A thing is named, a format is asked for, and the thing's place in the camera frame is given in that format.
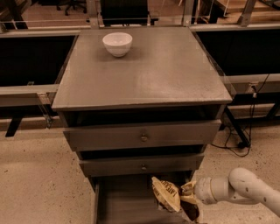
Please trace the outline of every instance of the open drawer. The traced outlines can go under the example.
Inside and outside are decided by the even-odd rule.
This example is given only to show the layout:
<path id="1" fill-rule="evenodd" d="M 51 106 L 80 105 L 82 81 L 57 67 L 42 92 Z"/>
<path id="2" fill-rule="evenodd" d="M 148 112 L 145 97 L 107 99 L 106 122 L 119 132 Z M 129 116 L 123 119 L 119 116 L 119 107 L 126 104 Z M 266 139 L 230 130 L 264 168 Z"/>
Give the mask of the open drawer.
<path id="1" fill-rule="evenodd" d="M 81 160 L 80 167 L 85 176 L 91 177 L 151 172 L 177 172 L 199 169 L 203 157 L 203 153 L 118 158 L 108 155 L 108 158 Z"/>
<path id="2" fill-rule="evenodd" d="M 158 210 L 151 188 L 151 177 L 182 186 L 187 172 L 124 175 L 97 178 L 94 224 L 185 223 L 175 213 Z"/>
<path id="3" fill-rule="evenodd" d="M 73 151 L 94 151 L 209 144 L 220 125 L 220 120 L 96 125 L 64 134 Z"/>

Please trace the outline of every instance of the black chair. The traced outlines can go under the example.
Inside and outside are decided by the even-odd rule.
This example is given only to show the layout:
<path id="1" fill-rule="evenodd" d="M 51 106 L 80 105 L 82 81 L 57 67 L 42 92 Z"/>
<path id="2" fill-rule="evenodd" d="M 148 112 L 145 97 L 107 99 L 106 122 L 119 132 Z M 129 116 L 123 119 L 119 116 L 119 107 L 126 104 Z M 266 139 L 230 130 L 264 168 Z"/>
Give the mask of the black chair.
<path id="1" fill-rule="evenodd" d="M 73 7 L 73 9 L 76 10 L 76 7 L 80 7 L 82 9 L 84 9 L 84 13 L 87 13 L 87 7 L 84 6 L 83 4 L 86 4 L 86 1 L 79 1 L 79 0 L 67 0 L 67 1 L 64 1 L 62 3 L 59 3 L 57 4 L 56 6 L 56 9 L 58 11 L 61 10 L 60 6 L 62 5 L 67 5 L 66 9 L 65 9 L 65 15 L 68 16 L 69 13 L 68 13 L 68 10 L 71 8 L 71 6 Z"/>
<path id="2" fill-rule="evenodd" d="M 101 16 L 105 26 L 147 25 L 158 21 L 148 11 L 148 0 L 101 0 Z"/>

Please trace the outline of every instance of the white bowl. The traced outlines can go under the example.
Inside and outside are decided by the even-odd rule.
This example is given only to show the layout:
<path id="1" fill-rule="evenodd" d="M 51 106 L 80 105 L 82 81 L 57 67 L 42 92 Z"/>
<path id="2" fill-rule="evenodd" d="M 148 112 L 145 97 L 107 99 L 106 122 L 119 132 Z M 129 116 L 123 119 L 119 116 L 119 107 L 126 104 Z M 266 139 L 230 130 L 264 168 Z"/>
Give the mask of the white bowl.
<path id="1" fill-rule="evenodd" d="M 102 41 L 109 53 L 115 57 L 122 57 L 130 50 L 132 37 L 125 32 L 113 32 L 106 35 Z"/>

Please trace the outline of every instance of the drawer knob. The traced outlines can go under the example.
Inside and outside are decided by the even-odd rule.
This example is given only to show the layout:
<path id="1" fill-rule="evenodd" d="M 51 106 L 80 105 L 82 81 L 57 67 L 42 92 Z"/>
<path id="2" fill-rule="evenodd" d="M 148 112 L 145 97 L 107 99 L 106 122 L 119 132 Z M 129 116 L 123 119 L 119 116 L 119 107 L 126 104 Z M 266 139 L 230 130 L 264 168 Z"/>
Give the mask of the drawer knob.
<path id="1" fill-rule="evenodd" d="M 141 170 L 142 171 L 147 171 L 147 166 L 145 164 L 142 164 Z"/>
<path id="2" fill-rule="evenodd" d="M 141 135 L 141 141 L 142 142 L 147 142 L 148 141 L 148 137 L 145 134 Z"/>

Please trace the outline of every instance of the white robotic hand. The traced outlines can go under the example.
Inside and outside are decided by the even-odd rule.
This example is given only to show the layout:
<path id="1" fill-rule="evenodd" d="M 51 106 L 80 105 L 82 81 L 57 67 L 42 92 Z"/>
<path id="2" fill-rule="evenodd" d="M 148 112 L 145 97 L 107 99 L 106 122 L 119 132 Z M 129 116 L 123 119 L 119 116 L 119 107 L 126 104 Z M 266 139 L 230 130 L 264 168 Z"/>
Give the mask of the white robotic hand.
<path id="1" fill-rule="evenodd" d="M 201 178 L 195 184 L 194 192 L 204 204 L 218 201 L 247 205 L 262 203 L 280 217 L 280 192 L 245 168 L 235 168 L 225 178 Z"/>

